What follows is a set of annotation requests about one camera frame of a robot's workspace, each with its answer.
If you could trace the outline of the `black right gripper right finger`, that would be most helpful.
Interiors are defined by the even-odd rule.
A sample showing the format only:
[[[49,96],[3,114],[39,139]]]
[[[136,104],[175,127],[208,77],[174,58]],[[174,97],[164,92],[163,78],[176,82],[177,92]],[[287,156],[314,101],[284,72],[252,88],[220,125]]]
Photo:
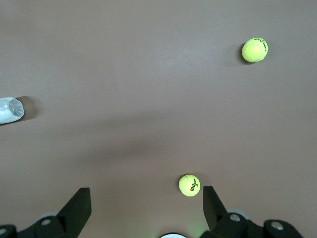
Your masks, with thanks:
[[[237,212],[228,212],[212,186],[203,187],[203,212],[209,230],[204,238],[301,238],[290,223],[270,219],[262,226]]]

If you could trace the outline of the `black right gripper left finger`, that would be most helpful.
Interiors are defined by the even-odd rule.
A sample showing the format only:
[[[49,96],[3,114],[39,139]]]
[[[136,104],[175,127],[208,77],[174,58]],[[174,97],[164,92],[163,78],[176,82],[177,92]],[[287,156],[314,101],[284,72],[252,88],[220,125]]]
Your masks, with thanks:
[[[13,224],[0,226],[2,238],[77,238],[91,215],[89,188],[80,188],[54,216],[40,218],[18,231]]]

